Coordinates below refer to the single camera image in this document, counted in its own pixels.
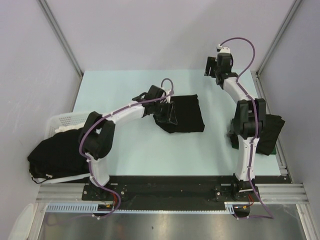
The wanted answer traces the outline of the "black t shirt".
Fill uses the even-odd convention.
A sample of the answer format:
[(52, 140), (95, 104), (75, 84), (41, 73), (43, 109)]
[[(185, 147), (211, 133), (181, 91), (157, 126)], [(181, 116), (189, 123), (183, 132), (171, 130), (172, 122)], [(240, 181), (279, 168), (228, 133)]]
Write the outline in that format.
[(174, 102), (177, 124), (159, 122), (153, 115), (156, 125), (169, 134), (202, 133), (205, 130), (197, 94), (173, 96), (171, 101)]

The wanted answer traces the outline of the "white plastic laundry basket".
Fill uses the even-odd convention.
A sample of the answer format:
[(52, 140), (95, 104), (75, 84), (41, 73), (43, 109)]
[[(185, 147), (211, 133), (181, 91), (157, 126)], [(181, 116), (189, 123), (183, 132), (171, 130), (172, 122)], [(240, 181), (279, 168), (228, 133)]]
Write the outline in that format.
[(48, 120), (45, 139), (27, 157), (34, 183), (57, 184), (90, 176), (87, 159), (80, 155), (78, 142), (88, 115), (69, 112)]

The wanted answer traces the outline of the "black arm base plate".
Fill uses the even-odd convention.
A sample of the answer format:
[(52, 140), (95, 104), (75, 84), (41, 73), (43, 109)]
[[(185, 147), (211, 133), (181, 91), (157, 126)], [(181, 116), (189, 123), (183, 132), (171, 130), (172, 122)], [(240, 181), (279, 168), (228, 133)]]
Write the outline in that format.
[(232, 176), (111, 176), (104, 189), (85, 184), (83, 201), (101, 201), (124, 211), (218, 211), (225, 202), (236, 206), (259, 200), (255, 191), (242, 191)]

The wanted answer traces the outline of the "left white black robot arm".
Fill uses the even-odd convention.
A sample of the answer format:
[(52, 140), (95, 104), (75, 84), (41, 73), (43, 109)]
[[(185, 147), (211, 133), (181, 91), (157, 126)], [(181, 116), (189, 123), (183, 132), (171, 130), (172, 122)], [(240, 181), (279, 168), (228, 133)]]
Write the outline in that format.
[(95, 185), (93, 194), (100, 200), (110, 196), (107, 155), (112, 149), (115, 130), (134, 120), (152, 115), (160, 123), (176, 126), (174, 90), (152, 85), (148, 92), (106, 115), (91, 112), (79, 136), (79, 153), (87, 158), (89, 179)]

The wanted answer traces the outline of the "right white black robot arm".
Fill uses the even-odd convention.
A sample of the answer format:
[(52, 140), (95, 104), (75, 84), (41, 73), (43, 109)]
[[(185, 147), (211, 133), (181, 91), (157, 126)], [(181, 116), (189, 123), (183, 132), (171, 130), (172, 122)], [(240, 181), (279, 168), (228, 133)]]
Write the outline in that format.
[(266, 101), (254, 98), (241, 83), (239, 75), (232, 71), (233, 56), (228, 47), (209, 56), (204, 75), (215, 79), (216, 84), (232, 98), (236, 104), (230, 130), (238, 138), (238, 164), (234, 173), (239, 182), (249, 182), (255, 178), (255, 155), (260, 135), (266, 121)]

